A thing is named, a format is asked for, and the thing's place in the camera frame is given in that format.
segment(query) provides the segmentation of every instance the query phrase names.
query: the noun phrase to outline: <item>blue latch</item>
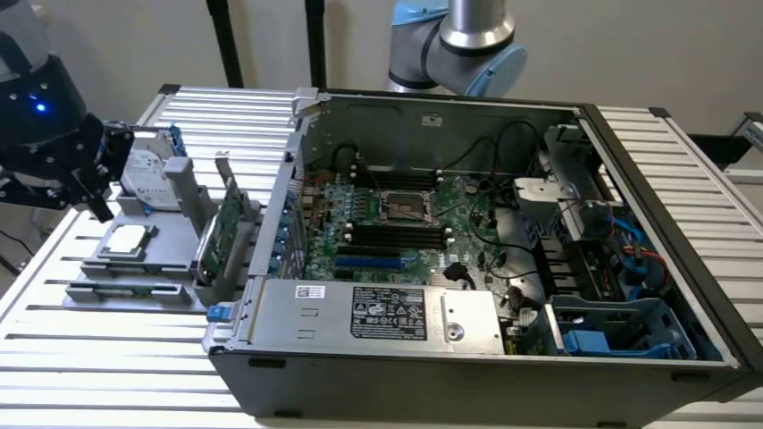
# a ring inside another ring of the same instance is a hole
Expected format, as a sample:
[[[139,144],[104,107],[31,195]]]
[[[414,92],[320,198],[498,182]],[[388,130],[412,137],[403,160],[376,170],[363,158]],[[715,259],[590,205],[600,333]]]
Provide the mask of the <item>blue latch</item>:
[[[224,324],[230,322],[231,308],[224,306],[212,306],[207,311],[207,321],[212,323]]]

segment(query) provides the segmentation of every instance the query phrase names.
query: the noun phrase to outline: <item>white wall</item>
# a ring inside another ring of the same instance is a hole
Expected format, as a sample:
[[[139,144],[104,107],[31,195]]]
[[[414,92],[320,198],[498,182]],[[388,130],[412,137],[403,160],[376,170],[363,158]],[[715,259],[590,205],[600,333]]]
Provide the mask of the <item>white wall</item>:
[[[224,86],[204,0],[31,0],[91,111],[136,121],[164,83]]]
[[[303,0],[238,0],[256,85],[308,82]],[[392,0],[327,0],[328,81],[379,89]],[[662,106],[695,131],[763,110],[761,0],[508,0],[530,50],[510,97]]]
[[[761,0],[507,0],[530,61],[510,97],[663,106],[692,131],[763,110]],[[94,111],[138,119],[164,82],[223,86],[204,0],[38,0]],[[308,85],[304,0],[230,0],[246,83]],[[394,0],[327,0],[330,86],[382,88]]]

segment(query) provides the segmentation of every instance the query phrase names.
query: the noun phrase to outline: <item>motherboard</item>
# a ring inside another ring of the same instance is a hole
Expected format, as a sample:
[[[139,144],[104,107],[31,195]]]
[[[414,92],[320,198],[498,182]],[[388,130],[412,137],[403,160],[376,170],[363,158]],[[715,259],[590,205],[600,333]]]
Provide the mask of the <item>motherboard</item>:
[[[498,255],[483,179],[428,172],[319,172],[303,192],[306,279],[506,289],[486,275]],[[459,265],[472,282],[447,278]]]

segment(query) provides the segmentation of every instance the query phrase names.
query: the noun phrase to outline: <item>white label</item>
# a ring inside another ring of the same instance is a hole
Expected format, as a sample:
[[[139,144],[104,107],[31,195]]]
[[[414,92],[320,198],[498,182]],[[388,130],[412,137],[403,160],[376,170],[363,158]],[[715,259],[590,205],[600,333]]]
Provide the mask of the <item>white label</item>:
[[[424,127],[442,127],[443,126],[443,118],[440,116],[423,116],[420,118],[420,124]]]
[[[316,285],[299,285],[298,292],[295,293],[295,298],[315,298],[323,299],[326,296],[326,286]]]
[[[180,209],[164,162],[151,150],[132,149],[122,178],[128,191],[147,205],[158,210]]]

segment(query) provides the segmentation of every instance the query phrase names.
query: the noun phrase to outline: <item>sticker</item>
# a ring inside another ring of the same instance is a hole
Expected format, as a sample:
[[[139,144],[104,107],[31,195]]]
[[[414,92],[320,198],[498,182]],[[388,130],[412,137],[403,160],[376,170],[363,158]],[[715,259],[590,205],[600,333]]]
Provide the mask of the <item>sticker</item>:
[[[424,290],[355,287],[351,318],[355,338],[427,341]]]
[[[122,176],[131,193],[158,210],[179,210],[172,183],[164,174],[164,161],[151,151],[132,149]]]
[[[424,127],[442,127],[443,126],[443,117],[440,116],[423,116],[420,118],[420,124]]]
[[[312,284],[310,286],[306,285],[298,286],[298,293],[295,293],[295,298],[323,299],[324,296],[326,296],[326,286],[319,286]]]

